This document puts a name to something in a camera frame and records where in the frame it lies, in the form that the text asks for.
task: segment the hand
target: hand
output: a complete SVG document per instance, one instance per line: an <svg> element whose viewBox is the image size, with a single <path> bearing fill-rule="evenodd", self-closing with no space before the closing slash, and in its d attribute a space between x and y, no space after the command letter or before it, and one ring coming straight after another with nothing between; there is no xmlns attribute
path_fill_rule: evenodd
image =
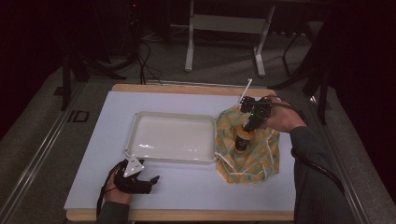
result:
<svg viewBox="0 0 396 224"><path fill-rule="evenodd" d="M114 184L114 176L119 170L116 170L111 174L110 178L108 179L107 185L106 185L106 193L105 193L105 200L107 202L113 202L113 203L124 203L127 205L131 204L132 200L132 194L124 193L122 191L119 191Z"/></svg>
<svg viewBox="0 0 396 224"><path fill-rule="evenodd" d="M272 103L290 105L275 95L269 95L268 99L270 99ZM306 124L294 110L282 105L273 105L270 118L261 126L261 128L266 127L273 128L282 133L290 133L294 128L306 127Z"/></svg>

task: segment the yellow cloth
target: yellow cloth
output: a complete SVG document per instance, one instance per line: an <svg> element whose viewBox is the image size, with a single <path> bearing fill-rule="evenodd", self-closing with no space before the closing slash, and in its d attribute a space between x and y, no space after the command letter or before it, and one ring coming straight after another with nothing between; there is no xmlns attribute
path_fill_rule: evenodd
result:
<svg viewBox="0 0 396 224"><path fill-rule="evenodd" d="M255 130L247 149L235 152L236 127L249 116L235 106L223 111L217 120L217 170L230 184L258 183L279 173L279 132L274 129Z"/></svg>

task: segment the person's left hand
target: person's left hand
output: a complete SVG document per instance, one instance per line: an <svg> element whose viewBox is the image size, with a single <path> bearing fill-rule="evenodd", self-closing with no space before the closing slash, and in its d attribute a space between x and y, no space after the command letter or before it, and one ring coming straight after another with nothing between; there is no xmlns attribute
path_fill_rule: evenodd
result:
<svg viewBox="0 0 396 224"><path fill-rule="evenodd" d="M106 184L105 200L107 202L124 203L130 205L132 200L132 194L119 191L114 184L114 176L118 171L119 170L113 172L113 174L111 174L110 178L108 179L108 182Z"/></svg>

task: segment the forearm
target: forearm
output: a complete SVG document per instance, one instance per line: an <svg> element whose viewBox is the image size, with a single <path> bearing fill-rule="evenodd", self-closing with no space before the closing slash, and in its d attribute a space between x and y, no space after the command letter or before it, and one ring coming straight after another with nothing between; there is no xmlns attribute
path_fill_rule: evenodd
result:
<svg viewBox="0 0 396 224"><path fill-rule="evenodd" d="M128 223L129 209L127 204L105 202L96 223Z"/></svg>
<svg viewBox="0 0 396 224"><path fill-rule="evenodd" d="M334 164L316 135L306 127L290 132L295 152L335 173ZM296 223L355 223L346 197L326 175L301 161L294 165Z"/></svg>

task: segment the white tray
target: white tray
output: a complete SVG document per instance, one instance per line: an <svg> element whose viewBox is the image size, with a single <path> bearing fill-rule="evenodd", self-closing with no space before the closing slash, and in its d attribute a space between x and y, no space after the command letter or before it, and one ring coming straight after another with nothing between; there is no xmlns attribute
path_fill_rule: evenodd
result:
<svg viewBox="0 0 396 224"><path fill-rule="evenodd" d="M135 115L125 153L144 160L211 163L215 138L211 116L142 111Z"/></svg>

